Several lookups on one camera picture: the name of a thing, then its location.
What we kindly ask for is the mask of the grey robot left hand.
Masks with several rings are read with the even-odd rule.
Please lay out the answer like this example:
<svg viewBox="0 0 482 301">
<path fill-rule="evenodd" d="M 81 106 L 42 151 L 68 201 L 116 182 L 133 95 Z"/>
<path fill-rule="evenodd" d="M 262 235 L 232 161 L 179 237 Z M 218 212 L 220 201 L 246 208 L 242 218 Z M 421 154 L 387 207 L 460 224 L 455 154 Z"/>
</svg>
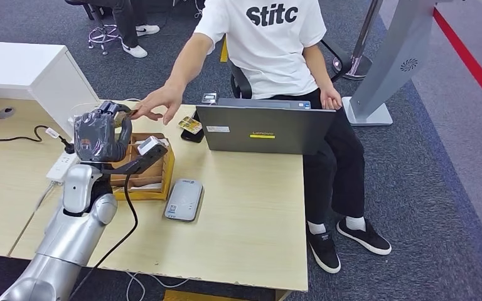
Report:
<svg viewBox="0 0 482 301">
<path fill-rule="evenodd" d="M 81 161 L 119 162 L 132 134 L 131 109 L 107 100 L 73 120 L 74 149 Z"/>
</svg>

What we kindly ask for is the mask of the person's left hand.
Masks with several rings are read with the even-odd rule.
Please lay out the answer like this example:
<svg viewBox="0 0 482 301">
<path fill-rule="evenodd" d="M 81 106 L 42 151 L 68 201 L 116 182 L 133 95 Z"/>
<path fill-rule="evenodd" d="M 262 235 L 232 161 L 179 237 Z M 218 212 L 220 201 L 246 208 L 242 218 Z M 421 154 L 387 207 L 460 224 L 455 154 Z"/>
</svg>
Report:
<svg viewBox="0 0 482 301">
<path fill-rule="evenodd" d="M 341 95 L 332 83 L 320 87 L 320 102 L 323 109 L 339 110 L 343 107 Z"/>
</svg>

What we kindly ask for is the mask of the person's right hand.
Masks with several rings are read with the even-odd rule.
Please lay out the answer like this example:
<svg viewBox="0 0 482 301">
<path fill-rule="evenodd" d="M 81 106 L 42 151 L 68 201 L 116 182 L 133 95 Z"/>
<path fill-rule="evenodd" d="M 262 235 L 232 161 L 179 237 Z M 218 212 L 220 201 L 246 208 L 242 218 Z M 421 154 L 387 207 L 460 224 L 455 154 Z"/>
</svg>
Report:
<svg viewBox="0 0 482 301">
<path fill-rule="evenodd" d="M 131 115 L 131 119 L 135 120 L 140 117 L 147 117 L 153 121 L 161 119 L 164 125 L 168 125 L 180 108 L 185 88 L 183 85 L 165 84 L 151 92 L 135 106 L 135 112 Z M 153 112 L 158 107 L 165 107 L 165 113 Z"/>
</svg>

